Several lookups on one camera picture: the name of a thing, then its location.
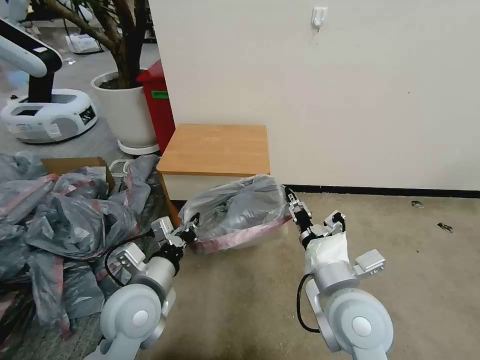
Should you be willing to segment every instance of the wooden stool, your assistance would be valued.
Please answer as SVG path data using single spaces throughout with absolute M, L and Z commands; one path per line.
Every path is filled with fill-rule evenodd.
M 177 227 L 180 219 L 172 201 L 186 201 L 239 178 L 270 174 L 267 127 L 179 124 L 156 169 Z

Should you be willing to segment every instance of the potted tree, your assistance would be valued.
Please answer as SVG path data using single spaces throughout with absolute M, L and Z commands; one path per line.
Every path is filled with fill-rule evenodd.
M 147 0 L 44 0 L 44 3 L 110 51 L 116 70 L 95 77 L 91 85 L 97 106 L 117 137 L 120 149 L 133 155 L 157 151 L 143 88 L 137 82 L 142 71 L 140 54 L 147 28 Z M 86 21 L 80 6 L 93 12 L 101 28 Z

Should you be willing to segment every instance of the plant pot saucer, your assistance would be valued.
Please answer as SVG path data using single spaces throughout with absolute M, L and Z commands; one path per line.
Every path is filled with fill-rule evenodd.
M 160 147 L 158 144 L 147 146 L 147 147 L 129 147 L 129 146 L 123 145 L 120 140 L 117 140 L 117 143 L 120 150 L 130 155 L 153 154 L 160 150 Z

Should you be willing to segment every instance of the red trash bin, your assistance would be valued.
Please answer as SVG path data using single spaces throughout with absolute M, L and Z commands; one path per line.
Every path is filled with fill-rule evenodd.
M 174 134 L 175 123 L 161 61 L 158 60 L 148 70 L 142 72 L 136 80 L 143 85 L 151 122 L 160 153 L 163 154 Z

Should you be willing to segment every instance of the white flower pot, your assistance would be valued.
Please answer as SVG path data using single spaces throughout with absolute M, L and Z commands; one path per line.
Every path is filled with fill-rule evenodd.
M 142 86 L 131 89 L 103 89 L 99 85 L 115 79 L 117 71 L 107 72 L 91 81 L 100 115 L 124 153 L 151 154 L 159 150 Z

